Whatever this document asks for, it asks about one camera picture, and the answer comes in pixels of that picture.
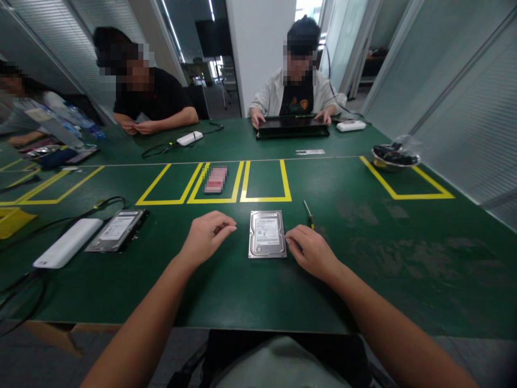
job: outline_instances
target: green workbench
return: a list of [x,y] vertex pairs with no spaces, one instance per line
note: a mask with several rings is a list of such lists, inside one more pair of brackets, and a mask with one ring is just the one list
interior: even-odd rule
[[[282,210],[289,230],[307,223],[305,199],[337,257],[429,334],[515,338],[515,234],[426,167],[378,173],[369,164],[371,148],[387,138],[374,127],[340,133],[333,125],[326,138],[257,141],[249,120],[221,123],[222,131],[192,148],[145,160],[145,149],[180,135],[129,137],[107,128],[101,151],[68,173],[35,172],[0,144],[0,187],[29,174],[42,179],[0,195],[0,206],[38,215],[11,239],[112,196],[150,211],[126,252],[80,252],[52,271],[35,320],[123,323],[180,250],[192,219],[219,210],[238,229],[189,281],[176,325],[354,331],[342,301],[290,254],[248,259],[250,211]],[[215,127],[204,122],[191,128]],[[204,195],[203,172],[220,165],[229,171],[223,194]],[[108,218],[119,206],[96,217]],[[4,252],[0,288],[30,269],[60,230]]]

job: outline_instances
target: hand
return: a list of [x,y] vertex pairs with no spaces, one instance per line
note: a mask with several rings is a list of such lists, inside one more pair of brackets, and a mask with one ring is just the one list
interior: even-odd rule
[[135,136],[138,131],[135,129],[134,121],[124,121],[120,124],[122,129],[130,136]]
[[285,234],[285,240],[301,268],[324,282],[342,265],[325,239],[308,226],[298,225]]
[[160,132],[158,121],[143,121],[140,124],[135,124],[134,128],[142,135],[152,135]]
[[213,211],[192,221],[190,232],[178,254],[186,263],[197,268],[217,251],[224,240],[237,230],[233,218]]
[[264,118],[264,115],[258,108],[251,108],[250,109],[250,117],[251,117],[251,123],[253,125],[253,128],[256,130],[259,129],[259,123],[261,121],[266,122],[266,119]]
[[332,124],[332,115],[330,114],[328,109],[323,109],[316,115],[316,117],[314,117],[314,119],[317,120],[320,117],[323,119],[323,122],[327,125],[327,127],[330,126],[330,124]]
[[36,140],[39,140],[45,136],[47,136],[47,135],[44,134],[43,132],[34,131],[34,132],[30,132],[26,135],[13,136],[13,137],[9,138],[8,143],[15,148],[21,148],[21,147],[26,146],[27,144],[30,144]]

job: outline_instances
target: black hair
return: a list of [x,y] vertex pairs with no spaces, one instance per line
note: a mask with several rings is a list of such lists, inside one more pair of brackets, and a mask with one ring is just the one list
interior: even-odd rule
[[138,59],[138,44],[114,27],[97,27],[93,33],[93,45],[97,66],[106,68],[110,75],[125,74],[127,60]]
[[13,62],[5,62],[0,60],[0,77],[20,77],[25,94],[33,98],[42,95],[44,92],[55,92],[54,89],[38,82],[25,75]]
[[312,55],[318,50],[321,32],[316,21],[305,15],[287,33],[287,51],[296,56]]

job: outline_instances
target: black t-shirt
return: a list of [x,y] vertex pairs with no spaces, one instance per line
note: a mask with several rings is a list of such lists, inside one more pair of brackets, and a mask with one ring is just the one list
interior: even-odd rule
[[301,85],[284,86],[284,96],[280,107],[280,116],[291,114],[310,114],[314,107],[314,87],[308,80]]
[[115,113],[124,114],[136,120],[140,112],[150,120],[163,120],[193,106],[179,81],[168,72],[154,68],[154,91],[122,91],[115,101]]

